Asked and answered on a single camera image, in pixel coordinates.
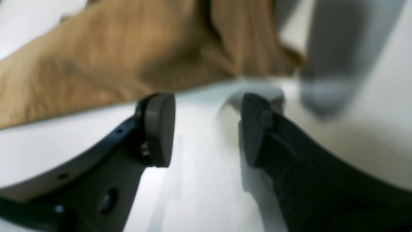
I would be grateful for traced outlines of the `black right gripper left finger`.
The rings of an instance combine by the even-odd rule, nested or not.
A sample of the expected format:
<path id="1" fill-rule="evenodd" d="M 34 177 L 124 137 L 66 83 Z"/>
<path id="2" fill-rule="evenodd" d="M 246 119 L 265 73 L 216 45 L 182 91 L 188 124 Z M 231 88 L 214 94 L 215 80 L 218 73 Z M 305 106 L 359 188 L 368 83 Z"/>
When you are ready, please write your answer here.
<path id="1" fill-rule="evenodd" d="M 175 96 L 153 94 L 72 160 L 1 189 L 1 219 L 43 232 L 122 232 L 147 167 L 171 162 Z"/>

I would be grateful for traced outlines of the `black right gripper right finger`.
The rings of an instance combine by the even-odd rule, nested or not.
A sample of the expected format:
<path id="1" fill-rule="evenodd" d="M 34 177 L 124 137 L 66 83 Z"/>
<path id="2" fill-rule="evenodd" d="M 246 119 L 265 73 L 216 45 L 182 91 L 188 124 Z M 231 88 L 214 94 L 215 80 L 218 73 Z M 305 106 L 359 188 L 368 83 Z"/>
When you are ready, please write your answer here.
<path id="1" fill-rule="evenodd" d="M 290 232 L 410 232 L 411 191 L 339 160 L 257 94 L 243 96 L 243 151 L 273 182 Z"/>

